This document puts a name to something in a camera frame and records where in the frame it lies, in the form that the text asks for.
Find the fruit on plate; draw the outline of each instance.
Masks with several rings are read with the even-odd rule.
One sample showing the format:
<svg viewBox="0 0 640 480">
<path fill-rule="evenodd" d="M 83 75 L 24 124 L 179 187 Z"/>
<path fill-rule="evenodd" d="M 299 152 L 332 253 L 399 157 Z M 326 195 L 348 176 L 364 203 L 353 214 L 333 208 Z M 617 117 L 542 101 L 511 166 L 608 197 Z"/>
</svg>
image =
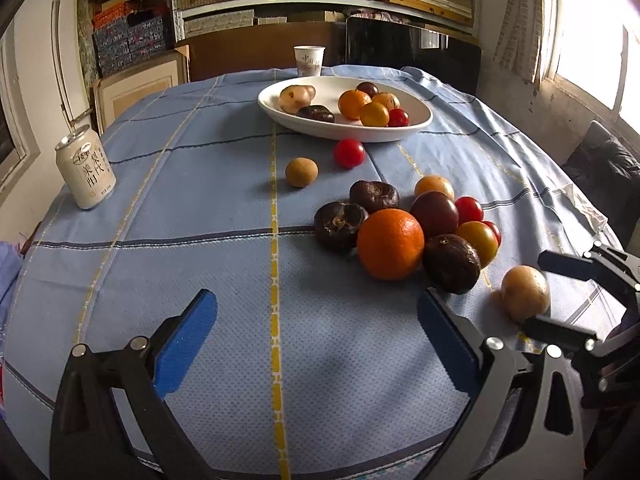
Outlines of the fruit on plate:
<svg viewBox="0 0 640 480">
<path fill-rule="evenodd" d="M 367 212 L 375 213 L 381 209 L 398 208 L 400 197 L 398 190 L 386 182 L 359 180 L 349 190 L 349 200 L 360 204 Z"/>
<path fill-rule="evenodd" d="M 409 115 L 402 108 L 393 108 L 389 110 L 389 124 L 391 128 L 409 125 Z"/>
<path fill-rule="evenodd" d="M 347 90 L 338 99 L 338 110 L 347 119 L 356 121 L 364 105 L 371 102 L 371 97 L 360 90 Z"/>
<path fill-rule="evenodd" d="M 498 240 L 498 247 L 500 247 L 500 245 L 502 244 L 502 233 L 500 232 L 500 229 L 498 229 L 498 226 L 493 222 L 489 222 L 488 220 L 483 220 L 482 223 L 488 225 L 491 228 L 491 231 L 494 232 L 494 235 Z"/>
<path fill-rule="evenodd" d="M 369 81 L 363 81 L 362 83 L 360 83 L 358 86 L 356 86 L 356 90 L 364 92 L 371 98 L 378 93 L 378 87 Z"/>
<path fill-rule="evenodd" d="M 469 242 L 478 253 L 480 266 L 484 269 L 498 253 L 498 239 L 488 225 L 482 222 L 465 222 L 456 229 L 456 234 Z"/>
<path fill-rule="evenodd" d="M 401 209 L 381 209 L 358 231 L 358 256 L 367 272 L 378 280 L 402 280 L 414 272 L 424 249 L 418 221 Z"/>
<path fill-rule="evenodd" d="M 364 162 L 367 152 L 359 140 L 343 139 L 334 148 L 334 159 L 343 168 L 351 170 Z"/>
<path fill-rule="evenodd" d="M 284 176 L 293 187 L 306 187 L 318 178 L 318 165 L 310 158 L 299 156 L 287 164 Z"/>
<path fill-rule="evenodd" d="M 326 106 L 309 105 L 300 108 L 296 113 L 298 117 L 312 119 L 314 121 L 322 121 L 324 123 L 335 123 L 335 117 Z"/>
<path fill-rule="evenodd" d="M 316 89 L 312 86 L 291 85 L 280 92 L 278 104 L 283 112 L 295 114 L 300 108 L 309 106 L 315 96 Z"/>
<path fill-rule="evenodd" d="M 415 196 L 420 196 L 422 193 L 426 193 L 427 191 L 439 191 L 447 195 L 450 199 L 455 200 L 453 186 L 443 176 L 425 175 L 415 184 Z"/>
<path fill-rule="evenodd" d="M 400 107 L 400 99 L 391 92 L 379 92 L 372 97 L 372 101 L 380 103 L 389 111 Z"/>
<path fill-rule="evenodd" d="M 384 128 L 389 122 L 389 111 L 380 103 L 369 103 L 360 110 L 362 126 Z"/>
<path fill-rule="evenodd" d="M 425 243 L 422 264 L 434 285 L 451 294 L 470 291 L 480 276 L 478 253 L 456 235 L 439 235 Z"/>
<path fill-rule="evenodd" d="M 533 267 L 520 265 L 510 269 L 502 279 L 500 291 L 502 306 L 516 323 L 544 314 L 551 303 L 549 284 Z"/>
<path fill-rule="evenodd" d="M 458 210 L 444 193 L 429 191 L 414 200 L 410 213 L 422 227 L 424 237 L 453 233 L 458 227 Z"/>
<path fill-rule="evenodd" d="M 314 216 L 314 233 L 321 245 L 334 251 L 349 251 L 356 246 L 358 230 L 369 213 L 358 204 L 329 202 Z"/>
<path fill-rule="evenodd" d="M 456 200 L 456 207 L 458 208 L 461 224 L 471 221 L 481 222 L 484 218 L 482 206 L 472 196 L 461 196 Z"/>
</svg>

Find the can lid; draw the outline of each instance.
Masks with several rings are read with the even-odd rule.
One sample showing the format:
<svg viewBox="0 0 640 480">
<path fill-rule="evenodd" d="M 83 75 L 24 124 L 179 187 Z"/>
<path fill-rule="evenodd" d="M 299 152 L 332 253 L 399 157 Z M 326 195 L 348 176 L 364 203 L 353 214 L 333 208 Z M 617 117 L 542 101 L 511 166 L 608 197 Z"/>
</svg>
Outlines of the can lid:
<svg viewBox="0 0 640 480">
<path fill-rule="evenodd" d="M 71 144 L 74 140 L 79 139 L 79 137 L 81 137 L 82 134 L 84 134 L 90 127 L 91 126 L 88 124 L 83 124 L 76 131 L 68 134 L 68 136 L 62 137 L 60 142 L 56 144 L 56 151 L 61 150 L 65 146 Z"/>
</svg>

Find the shelf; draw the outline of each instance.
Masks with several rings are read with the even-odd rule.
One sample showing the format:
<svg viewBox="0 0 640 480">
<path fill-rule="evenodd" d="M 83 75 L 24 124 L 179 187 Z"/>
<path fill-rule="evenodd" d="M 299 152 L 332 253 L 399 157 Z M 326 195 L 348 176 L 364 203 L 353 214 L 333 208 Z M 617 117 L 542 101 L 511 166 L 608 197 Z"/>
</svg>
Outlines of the shelf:
<svg viewBox="0 0 640 480">
<path fill-rule="evenodd" d="M 386 12 L 413 16 L 414 18 L 420 18 L 428 22 L 446 25 L 449 28 L 455 28 L 456 30 L 461 30 L 468 34 L 472 33 L 471 27 L 452 22 L 451 20 L 447 20 L 441 16 L 436 16 L 435 14 L 430 14 L 423 10 L 412 9 L 410 7 L 388 4 L 386 2 L 377 2 L 376 0 L 228 0 L 226 2 L 194 7 L 193 9 L 178 10 L 177 13 L 182 19 L 187 20 L 190 18 L 196 18 L 203 14 L 218 12 L 219 10 L 239 9 L 240 7 L 255 7 L 269 4 L 332 4 L 351 7 L 367 7 L 369 9 L 386 10 Z"/>
</svg>

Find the can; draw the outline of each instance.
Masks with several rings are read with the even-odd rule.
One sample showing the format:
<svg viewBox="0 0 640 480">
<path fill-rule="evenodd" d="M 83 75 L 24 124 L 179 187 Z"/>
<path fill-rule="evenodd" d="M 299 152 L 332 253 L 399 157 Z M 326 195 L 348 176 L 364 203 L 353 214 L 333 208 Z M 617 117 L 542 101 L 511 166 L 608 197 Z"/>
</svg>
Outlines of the can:
<svg viewBox="0 0 640 480">
<path fill-rule="evenodd" d="M 56 145 L 56 165 L 80 209 L 99 204 L 116 185 L 100 137 L 88 124 Z"/>
</svg>

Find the red cherry tomato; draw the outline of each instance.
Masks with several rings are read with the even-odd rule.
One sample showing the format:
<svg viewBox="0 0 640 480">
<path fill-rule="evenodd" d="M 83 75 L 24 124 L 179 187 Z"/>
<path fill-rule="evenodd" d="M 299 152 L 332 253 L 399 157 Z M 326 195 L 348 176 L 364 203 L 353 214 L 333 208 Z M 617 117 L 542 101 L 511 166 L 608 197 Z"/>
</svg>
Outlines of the red cherry tomato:
<svg viewBox="0 0 640 480">
<path fill-rule="evenodd" d="M 472 221 L 481 222 L 484 218 L 482 206 L 472 196 L 461 196 L 456 200 L 456 207 L 460 215 L 460 224 Z"/>
<path fill-rule="evenodd" d="M 387 126 L 396 128 L 398 126 L 408 126 L 409 115 L 402 108 L 393 108 L 389 110 L 389 123 Z"/>
<path fill-rule="evenodd" d="M 488 225 L 491 228 L 491 231 L 494 232 L 495 238 L 498 240 L 498 247 L 499 247 L 500 244 L 502 243 L 502 235 L 500 234 L 500 229 L 498 229 L 498 226 L 493 222 L 489 222 L 488 220 L 485 220 L 482 223 Z"/>
<path fill-rule="evenodd" d="M 364 162 L 367 153 L 359 140 L 343 139 L 334 148 L 334 159 L 343 168 L 350 170 Z"/>
</svg>

